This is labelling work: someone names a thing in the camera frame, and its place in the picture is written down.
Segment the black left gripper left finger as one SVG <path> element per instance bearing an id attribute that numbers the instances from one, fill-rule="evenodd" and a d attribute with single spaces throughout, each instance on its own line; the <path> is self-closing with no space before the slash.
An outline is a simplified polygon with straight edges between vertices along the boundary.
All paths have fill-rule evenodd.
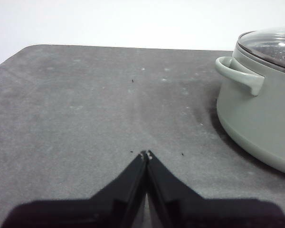
<path id="1" fill-rule="evenodd" d="M 4 228 L 139 228 L 146 195 L 147 154 L 137 157 L 89 199 L 36 200 L 16 206 Z"/>

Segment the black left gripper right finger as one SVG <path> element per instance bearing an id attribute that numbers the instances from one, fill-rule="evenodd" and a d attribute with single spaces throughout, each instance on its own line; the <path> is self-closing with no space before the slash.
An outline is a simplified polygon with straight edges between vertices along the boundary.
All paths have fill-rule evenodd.
<path id="1" fill-rule="evenodd" d="M 258 199 L 206 199 L 147 151 L 148 199 L 155 228 L 284 228 L 285 214 Z"/>

